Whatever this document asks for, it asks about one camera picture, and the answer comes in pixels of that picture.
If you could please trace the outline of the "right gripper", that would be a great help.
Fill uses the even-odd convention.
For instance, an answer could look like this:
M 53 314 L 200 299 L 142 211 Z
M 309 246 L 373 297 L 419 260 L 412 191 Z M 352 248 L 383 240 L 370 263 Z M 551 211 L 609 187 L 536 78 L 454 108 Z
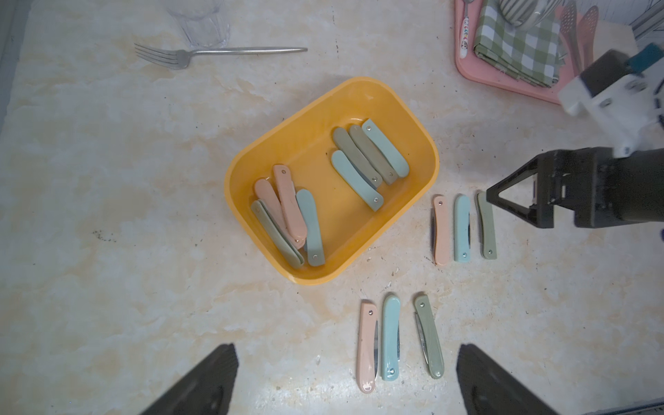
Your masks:
M 556 206 L 574 212 L 578 228 L 628 225 L 618 218 L 608 192 L 615 169 L 613 150 L 605 147 L 552 150 L 532 158 L 486 191 L 487 202 L 538 228 L 554 226 Z M 501 192 L 537 175 L 536 204 L 524 207 L 500 197 Z

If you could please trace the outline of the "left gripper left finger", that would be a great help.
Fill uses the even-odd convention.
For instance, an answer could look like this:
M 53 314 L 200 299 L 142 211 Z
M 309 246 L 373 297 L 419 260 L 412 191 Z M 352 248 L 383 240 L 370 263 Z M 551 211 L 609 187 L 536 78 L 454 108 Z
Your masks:
M 142 414 L 228 414 L 238 368 L 235 346 L 221 344 Z

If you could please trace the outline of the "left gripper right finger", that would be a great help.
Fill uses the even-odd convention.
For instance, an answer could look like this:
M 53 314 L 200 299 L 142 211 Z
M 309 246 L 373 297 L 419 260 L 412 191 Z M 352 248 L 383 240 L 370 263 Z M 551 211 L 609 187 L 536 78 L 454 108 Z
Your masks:
M 475 344 L 462 344 L 456 374 L 468 414 L 556 414 Z

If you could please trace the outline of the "pink folding fruit knife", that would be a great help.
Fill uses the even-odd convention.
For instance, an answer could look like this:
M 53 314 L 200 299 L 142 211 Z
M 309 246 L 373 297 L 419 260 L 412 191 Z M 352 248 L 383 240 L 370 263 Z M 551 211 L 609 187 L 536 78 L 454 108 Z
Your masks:
M 436 266 L 452 260 L 452 231 L 450 203 L 443 195 L 432 199 L 432 255 Z

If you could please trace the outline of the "teal folding fruit knife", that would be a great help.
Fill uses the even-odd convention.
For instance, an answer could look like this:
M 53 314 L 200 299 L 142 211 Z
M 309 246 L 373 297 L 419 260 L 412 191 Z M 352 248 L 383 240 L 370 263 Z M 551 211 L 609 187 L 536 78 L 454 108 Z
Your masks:
M 386 296 L 382 310 L 381 378 L 395 381 L 399 377 L 399 315 L 401 302 L 394 294 Z

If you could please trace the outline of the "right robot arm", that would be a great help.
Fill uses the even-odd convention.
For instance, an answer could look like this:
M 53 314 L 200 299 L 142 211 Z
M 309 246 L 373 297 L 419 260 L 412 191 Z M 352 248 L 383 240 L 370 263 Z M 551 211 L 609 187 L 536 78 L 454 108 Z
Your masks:
M 528 207 L 501 193 L 535 176 Z M 613 157 L 607 147 L 541 153 L 487 190 L 487 201 L 536 228 L 554 227 L 554 208 L 574 212 L 578 228 L 663 221 L 663 150 Z

